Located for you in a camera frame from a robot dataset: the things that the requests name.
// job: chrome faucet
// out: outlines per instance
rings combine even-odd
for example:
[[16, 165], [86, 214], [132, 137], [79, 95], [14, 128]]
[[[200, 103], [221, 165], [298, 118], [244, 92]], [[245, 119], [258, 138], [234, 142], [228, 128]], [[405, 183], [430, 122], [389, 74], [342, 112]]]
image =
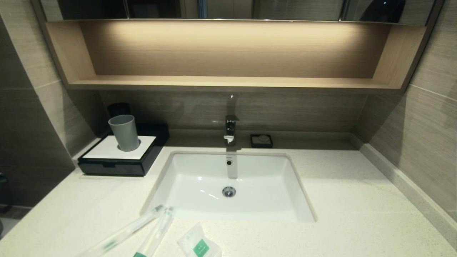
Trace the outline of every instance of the chrome faucet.
[[235, 141], [235, 125], [236, 122], [239, 121], [238, 117], [235, 115], [227, 115], [225, 116], [225, 145], [226, 146], [234, 146], [236, 144]]

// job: countertop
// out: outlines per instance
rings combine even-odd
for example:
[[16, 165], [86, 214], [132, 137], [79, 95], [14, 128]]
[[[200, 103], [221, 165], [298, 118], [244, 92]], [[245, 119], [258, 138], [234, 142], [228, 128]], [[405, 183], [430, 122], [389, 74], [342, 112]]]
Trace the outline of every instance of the countertop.
[[[0, 240], [0, 257], [76, 256], [140, 215], [171, 153], [226, 150], [173, 141], [168, 145], [143, 178], [90, 177], [76, 169]], [[457, 256], [414, 205], [348, 142], [294, 140], [291, 145], [295, 147], [242, 148], [239, 153], [289, 155], [317, 222], [175, 219], [154, 256], [184, 256], [176, 241], [198, 222], [224, 257]], [[148, 224], [104, 256], [133, 256], [153, 226]]]

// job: white sink basin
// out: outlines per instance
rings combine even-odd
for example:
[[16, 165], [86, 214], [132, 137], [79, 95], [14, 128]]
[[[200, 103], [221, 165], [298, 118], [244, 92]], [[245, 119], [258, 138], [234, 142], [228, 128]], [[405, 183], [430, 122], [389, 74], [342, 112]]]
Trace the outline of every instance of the white sink basin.
[[[229, 178], [236, 173], [236, 179]], [[147, 209], [174, 206], [176, 218], [315, 221], [293, 165], [284, 156], [173, 154], [158, 185]], [[224, 196], [225, 187], [233, 187], [235, 195]]]

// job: gray cup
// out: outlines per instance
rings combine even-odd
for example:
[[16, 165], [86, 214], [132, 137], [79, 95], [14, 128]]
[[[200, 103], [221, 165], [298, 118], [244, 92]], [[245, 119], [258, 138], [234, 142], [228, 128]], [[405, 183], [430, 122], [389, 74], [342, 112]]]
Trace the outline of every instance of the gray cup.
[[130, 152], [138, 148], [140, 143], [134, 116], [119, 115], [111, 118], [108, 123], [122, 151]]

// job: drain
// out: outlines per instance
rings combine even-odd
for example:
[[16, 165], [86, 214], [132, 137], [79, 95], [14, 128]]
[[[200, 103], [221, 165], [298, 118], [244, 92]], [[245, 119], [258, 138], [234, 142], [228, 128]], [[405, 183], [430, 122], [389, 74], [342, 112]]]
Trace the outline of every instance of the drain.
[[233, 197], [236, 194], [236, 190], [233, 187], [224, 187], [224, 189], [222, 189], [222, 194], [225, 197]]

